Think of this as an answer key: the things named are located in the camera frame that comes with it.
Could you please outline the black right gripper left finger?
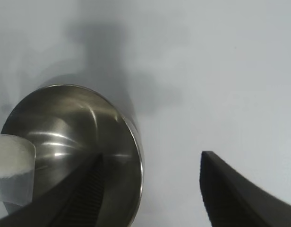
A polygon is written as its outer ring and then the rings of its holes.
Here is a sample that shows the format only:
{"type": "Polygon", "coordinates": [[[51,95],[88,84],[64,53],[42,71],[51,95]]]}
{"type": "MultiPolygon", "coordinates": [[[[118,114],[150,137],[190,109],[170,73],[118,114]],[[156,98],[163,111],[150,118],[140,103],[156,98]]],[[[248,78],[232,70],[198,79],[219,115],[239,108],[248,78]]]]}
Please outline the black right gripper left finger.
{"type": "Polygon", "coordinates": [[[103,156],[93,156],[0,227],[94,227],[104,195],[103,156]]]}

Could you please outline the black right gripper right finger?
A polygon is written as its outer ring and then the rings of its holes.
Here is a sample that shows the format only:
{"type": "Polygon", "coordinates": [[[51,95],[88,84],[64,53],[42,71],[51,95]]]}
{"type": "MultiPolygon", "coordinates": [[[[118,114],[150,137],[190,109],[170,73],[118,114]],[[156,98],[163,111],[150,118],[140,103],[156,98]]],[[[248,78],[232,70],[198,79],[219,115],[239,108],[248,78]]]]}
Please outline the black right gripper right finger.
{"type": "Polygon", "coordinates": [[[291,205],[262,190],[212,151],[203,151],[200,191],[213,227],[291,227],[291,205]]]}

